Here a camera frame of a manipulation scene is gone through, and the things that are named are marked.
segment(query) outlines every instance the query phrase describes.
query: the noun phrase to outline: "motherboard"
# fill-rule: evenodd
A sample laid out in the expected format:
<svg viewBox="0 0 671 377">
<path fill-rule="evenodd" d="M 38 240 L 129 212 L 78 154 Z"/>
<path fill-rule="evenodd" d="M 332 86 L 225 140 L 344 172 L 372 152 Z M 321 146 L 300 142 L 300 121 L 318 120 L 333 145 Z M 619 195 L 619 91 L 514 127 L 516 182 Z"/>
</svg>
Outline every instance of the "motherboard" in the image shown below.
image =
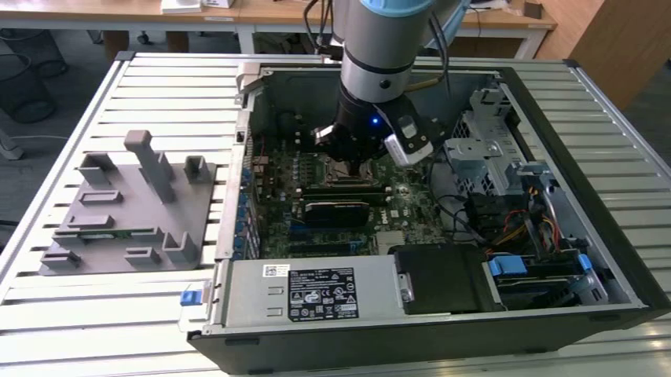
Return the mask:
<svg viewBox="0 0 671 377">
<path fill-rule="evenodd" d="M 281 149 L 254 162 L 261 258 L 386 254 L 396 245 L 444 242 L 428 163 L 398 168 L 384 156 L 350 177 L 324 153 Z M 344 218 L 333 207 L 346 207 Z"/>
</svg>

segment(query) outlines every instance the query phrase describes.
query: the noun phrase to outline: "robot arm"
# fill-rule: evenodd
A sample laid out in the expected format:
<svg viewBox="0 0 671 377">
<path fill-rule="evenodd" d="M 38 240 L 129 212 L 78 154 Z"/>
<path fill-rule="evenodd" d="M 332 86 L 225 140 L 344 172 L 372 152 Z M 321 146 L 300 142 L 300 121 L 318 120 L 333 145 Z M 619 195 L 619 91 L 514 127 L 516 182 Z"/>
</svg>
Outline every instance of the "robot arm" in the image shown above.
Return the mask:
<svg viewBox="0 0 671 377">
<path fill-rule="evenodd" d="M 386 152 L 397 165 L 409 166 L 433 151 L 429 125 L 404 92 L 433 8 L 450 15 L 446 32 L 456 33 L 469 0 L 433 2 L 333 1 L 334 40 L 344 42 L 340 99 L 334 122 L 317 130 L 316 143 L 349 163 L 352 175 L 360 163 Z"/>
</svg>

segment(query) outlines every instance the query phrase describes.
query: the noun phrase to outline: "red cable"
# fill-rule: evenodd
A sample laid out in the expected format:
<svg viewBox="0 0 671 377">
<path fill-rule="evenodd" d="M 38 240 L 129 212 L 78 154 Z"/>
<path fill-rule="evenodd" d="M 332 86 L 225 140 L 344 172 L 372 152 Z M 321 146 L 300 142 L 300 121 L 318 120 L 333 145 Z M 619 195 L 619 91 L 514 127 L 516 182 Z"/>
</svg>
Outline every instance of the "red cable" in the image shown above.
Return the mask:
<svg viewBox="0 0 671 377">
<path fill-rule="evenodd" d="M 556 246 L 556 250 L 558 251 L 558 225 L 556 224 L 556 221 L 553 221 L 554 223 L 554 233 L 552 236 L 553 240 L 554 240 L 554 246 Z"/>
<path fill-rule="evenodd" d="M 513 214 L 518 214 L 520 212 L 526 212 L 526 210 L 510 210 L 506 213 L 505 220 L 502 221 L 504 227 L 502 227 L 502 232 L 506 232 L 506 222 L 510 220 L 510 216 Z"/>
</svg>

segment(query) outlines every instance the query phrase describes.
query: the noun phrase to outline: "black plastic bracket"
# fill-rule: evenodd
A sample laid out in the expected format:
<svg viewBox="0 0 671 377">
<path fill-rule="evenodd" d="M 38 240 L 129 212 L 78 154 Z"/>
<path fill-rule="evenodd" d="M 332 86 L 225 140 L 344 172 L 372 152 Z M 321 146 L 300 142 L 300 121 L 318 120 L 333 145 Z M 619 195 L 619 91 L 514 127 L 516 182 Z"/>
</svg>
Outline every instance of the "black plastic bracket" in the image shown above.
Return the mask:
<svg viewBox="0 0 671 377">
<path fill-rule="evenodd" d="M 342 61 L 344 49 L 340 46 L 322 46 L 317 50 L 320 55 L 326 55 L 333 61 Z"/>
<path fill-rule="evenodd" d="M 116 53 L 114 60 L 116 61 L 129 61 L 134 58 L 134 51 L 120 51 Z"/>
<path fill-rule="evenodd" d="M 580 68 L 580 63 L 577 63 L 576 60 L 572 60 L 572 59 L 564 59 L 562 60 L 564 62 L 564 65 L 568 67 L 568 68 Z"/>
<path fill-rule="evenodd" d="M 381 104 L 373 104 L 384 122 L 389 125 L 405 154 L 414 153 L 428 143 L 426 126 L 405 95 Z M 412 130 L 405 134 L 404 128 Z"/>
</svg>

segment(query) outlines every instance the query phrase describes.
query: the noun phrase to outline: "3d-printed holder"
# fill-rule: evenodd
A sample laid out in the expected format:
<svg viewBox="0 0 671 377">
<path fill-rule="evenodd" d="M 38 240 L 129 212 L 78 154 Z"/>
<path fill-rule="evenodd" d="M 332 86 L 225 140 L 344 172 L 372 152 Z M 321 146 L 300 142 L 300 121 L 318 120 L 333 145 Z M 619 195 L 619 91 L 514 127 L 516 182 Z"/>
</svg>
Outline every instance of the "3d-printed holder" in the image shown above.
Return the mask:
<svg viewBox="0 0 671 377">
<path fill-rule="evenodd" d="M 78 167 L 85 181 L 41 258 L 41 275 L 198 266 L 214 165 L 189 156 L 170 166 L 149 142 L 145 130 L 125 136 L 138 165 L 116 166 L 105 153 L 86 154 Z"/>
</svg>

